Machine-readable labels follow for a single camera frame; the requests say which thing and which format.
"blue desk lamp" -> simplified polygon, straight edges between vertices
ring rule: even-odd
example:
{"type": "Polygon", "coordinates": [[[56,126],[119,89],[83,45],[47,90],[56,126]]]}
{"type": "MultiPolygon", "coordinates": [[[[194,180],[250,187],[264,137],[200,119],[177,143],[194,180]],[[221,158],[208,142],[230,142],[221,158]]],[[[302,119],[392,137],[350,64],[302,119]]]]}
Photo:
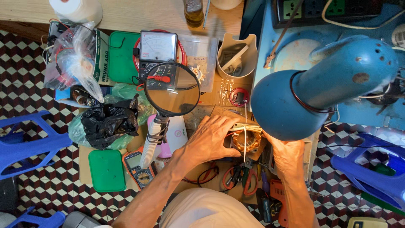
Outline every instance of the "blue desk lamp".
{"type": "Polygon", "coordinates": [[[274,72],[252,92],[252,112],[258,124],[279,140],[310,136],[337,104],[382,90],[398,70],[391,46],[364,35],[316,48],[308,61],[317,64],[307,71],[274,72]]]}

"clear plastic box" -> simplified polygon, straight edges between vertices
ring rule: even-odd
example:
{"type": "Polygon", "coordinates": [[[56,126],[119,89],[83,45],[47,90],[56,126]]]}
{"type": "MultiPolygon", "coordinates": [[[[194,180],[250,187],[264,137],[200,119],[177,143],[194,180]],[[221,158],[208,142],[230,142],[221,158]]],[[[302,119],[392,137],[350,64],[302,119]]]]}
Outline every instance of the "clear plastic box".
{"type": "Polygon", "coordinates": [[[212,92],[218,53],[218,39],[197,35],[179,34],[179,40],[187,54],[187,66],[197,67],[204,75],[201,92],[212,92]]]}

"black plastic bag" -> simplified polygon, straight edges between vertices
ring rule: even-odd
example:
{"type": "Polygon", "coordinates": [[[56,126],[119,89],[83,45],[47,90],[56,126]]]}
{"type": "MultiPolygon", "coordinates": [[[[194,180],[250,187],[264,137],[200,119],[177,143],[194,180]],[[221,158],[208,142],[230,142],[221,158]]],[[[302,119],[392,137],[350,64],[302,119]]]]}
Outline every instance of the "black plastic bag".
{"type": "Polygon", "coordinates": [[[138,135],[138,96],[114,104],[97,103],[83,113],[80,121],[92,147],[104,150],[125,134],[138,135]]]}

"hand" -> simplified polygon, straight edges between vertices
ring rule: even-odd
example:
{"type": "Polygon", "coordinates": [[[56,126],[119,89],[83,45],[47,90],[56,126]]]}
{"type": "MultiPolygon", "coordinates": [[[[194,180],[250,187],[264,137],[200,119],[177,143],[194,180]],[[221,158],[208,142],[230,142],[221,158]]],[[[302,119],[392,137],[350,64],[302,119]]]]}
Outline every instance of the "hand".
{"type": "Polygon", "coordinates": [[[223,157],[240,157],[241,153],[238,150],[224,147],[227,132],[237,122],[239,118],[205,116],[188,142],[176,150],[173,156],[187,161],[191,169],[206,161],[223,157]]]}
{"type": "Polygon", "coordinates": [[[304,141],[280,141],[266,132],[267,140],[273,146],[274,161],[277,165],[277,174],[280,179],[304,179],[304,141]]]}

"person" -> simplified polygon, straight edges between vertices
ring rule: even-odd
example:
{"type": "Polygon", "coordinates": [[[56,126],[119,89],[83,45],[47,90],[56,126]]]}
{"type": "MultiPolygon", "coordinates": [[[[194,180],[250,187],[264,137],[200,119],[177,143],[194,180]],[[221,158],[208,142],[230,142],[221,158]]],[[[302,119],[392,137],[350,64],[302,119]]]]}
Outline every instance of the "person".
{"type": "MultiPolygon", "coordinates": [[[[205,116],[188,142],[177,149],[168,164],[140,191],[111,226],[99,228],[149,228],[160,216],[170,195],[183,177],[197,165],[223,157],[239,157],[236,149],[223,146],[228,130],[239,118],[205,116]]],[[[286,195],[289,227],[319,227],[315,209],[304,183],[304,142],[283,142],[267,133],[286,195]]],[[[236,199],[204,188],[181,192],[167,206],[161,228],[263,227],[236,199]]]]}

